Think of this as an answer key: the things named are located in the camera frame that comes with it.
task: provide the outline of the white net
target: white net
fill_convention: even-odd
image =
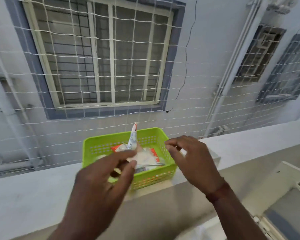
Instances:
[[[220,25],[205,9],[224,6],[198,13],[198,2],[5,0],[0,80],[21,121],[13,126],[24,134],[0,115],[0,164],[29,155],[43,159],[36,169],[79,163],[84,139],[135,122],[170,138],[277,124],[300,95],[300,34],[281,44],[286,30],[261,22],[224,95],[243,25],[203,33],[208,14],[211,26]],[[247,17],[228,18],[243,24]],[[0,176],[34,170],[24,167]]]

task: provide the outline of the right hand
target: right hand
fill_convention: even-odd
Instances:
[[[202,193],[215,192],[224,183],[208,147],[191,136],[180,136],[165,142],[170,155],[182,171],[185,178]],[[185,157],[179,152],[187,151]]]

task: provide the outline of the white window frame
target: white window frame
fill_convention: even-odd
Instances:
[[[35,9],[32,4],[32,0],[24,0],[23,6],[25,10],[26,17],[28,19],[29,26],[31,28],[32,36],[35,42],[35,46],[39,53],[39,59],[41,62],[41,66],[44,72],[44,76],[48,85],[48,89],[52,98],[53,105],[56,109],[78,109],[83,107],[89,108],[99,108],[102,107],[120,107],[120,106],[132,106],[132,105],[154,105],[159,103],[161,87],[164,76],[164,68],[168,54],[169,40],[172,29],[172,20],[173,20],[173,12],[170,10],[166,10],[163,8],[155,8],[152,6],[147,6],[144,4],[136,4],[135,2],[126,1],[126,0],[85,0],[87,1],[88,8],[88,20],[89,20],[89,31],[90,31],[90,39],[91,39],[91,49],[92,49],[92,59],[93,59],[93,68],[95,74],[95,83],[96,83],[96,95],[97,95],[97,103],[81,103],[81,104],[60,104],[55,82],[53,80],[52,72],[50,69],[48,56],[44,48],[44,42],[41,36],[41,32],[39,29],[39,25],[36,18]],[[100,102],[100,87],[99,87],[99,72],[98,72],[98,57],[97,57],[97,38],[95,37],[95,29],[93,22],[93,6],[92,3],[102,3],[108,5],[108,16],[109,16],[109,48],[110,48],[110,70],[111,70],[111,103],[110,102]],[[137,11],[148,12],[152,14],[152,22],[150,27],[150,35],[149,35],[149,46],[147,52],[147,60],[145,67],[145,76],[144,76],[144,85],[143,85],[143,100],[146,99],[147,96],[147,88],[148,88],[148,76],[150,69],[150,59],[151,59],[151,50],[152,50],[152,39],[154,34],[154,15],[162,15],[168,17],[167,30],[164,39],[164,47],[161,56],[161,64],[160,64],[160,72],[159,79],[157,81],[157,92],[154,101],[137,101],[137,102],[122,102],[116,103],[115,98],[115,63],[114,63],[114,38],[113,38],[113,11],[112,6],[129,8]]]

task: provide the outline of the drain pipe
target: drain pipe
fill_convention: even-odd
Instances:
[[[11,105],[11,102],[9,101],[9,98],[0,82],[0,109],[2,113],[5,115],[8,125],[11,128],[16,140],[20,144],[20,147],[24,151],[24,153],[27,155],[29,160],[33,163],[34,166],[38,166],[40,164],[40,158],[38,158],[38,153],[36,153],[35,150],[30,151],[30,148],[34,148],[34,146],[31,143],[31,140],[28,138],[25,138],[28,136],[27,131],[24,129],[24,127],[21,125],[21,121],[14,110],[14,108]]]
[[[240,68],[240,65],[242,63],[242,60],[244,59],[244,56],[249,48],[249,45],[253,39],[253,36],[255,35],[256,31],[257,31],[257,28],[261,22],[261,19],[268,7],[268,4],[269,4],[269,0],[262,0],[261,3],[260,3],[260,6],[259,6],[259,9],[258,11],[256,12],[256,15],[252,21],[252,24],[250,25],[250,28],[248,29],[248,33],[244,39],[244,42],[240,48],[240,52],[230,70],[230,72],[228,70],[226,70],[225,72],[225,77],[227,77],[226,79],[226,82],[225,82],[225,85],[221,91],[221,97],[219,98],[217,104],[216,104],[216,107],[215,107],[215,110],[213,112],[213,115],[209,121],[209,124],[208,124],[208,127],[204,133],[204,137],[208,137],[209,135],[209,132],[212,128],[212,125],[213,125],[213,122],[215,121],[215,118],[216,118],[216,115],[219,113],[220,109],[221,109],[221,106],[223,104],[223,101],[225,99],[225,97],[227,96],[228,94],[228,91],[230,90],[231,88],[231,85],[234,81],[234,79],[236,78],[236,74],[237,74],[237,71],[238,69]]]

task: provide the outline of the black wire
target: black wire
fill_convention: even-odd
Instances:
[[[182,88],[185,86],[185,84],[186,84],[186,78],[187,78],[187,73],[188,73],[188,70],[187,70],[187,60],[188,60],[188,56],[187,56],[187,47],[188,47],[188,44],[189,44],[189,41],[190,41],[190,38],[191,38],[192,28],[193,28],[193,26],[194,26],[195,23],[196,23],[196,18],[197,18],[197,15],[196,15],[196,14],[197,14],[197,2],[198,2],[198,0],[195,1],[195,6],[194,6],[194,22],[193,22],[193,24],[192,24],[192,26],[191,26],[190,34],[189,34],[189,39],[188,39],[188,42],[187,42],[187,44],[186,44],[186,46],[185,46],[185,76],[184,76],[184,81],[183,81],[182,87],[179,89],[178,95],[177,95],[177,97],[176,97],[175,100],[177,100],[177,98],[179,97],[179,94],[180,94],[181,89],[182,89]]]

